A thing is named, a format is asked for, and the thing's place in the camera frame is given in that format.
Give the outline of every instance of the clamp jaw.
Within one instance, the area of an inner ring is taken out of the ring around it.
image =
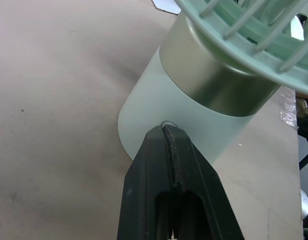
[[[150,130],[124,182],[117,240],[243,240],[218,174],[174,126]]]

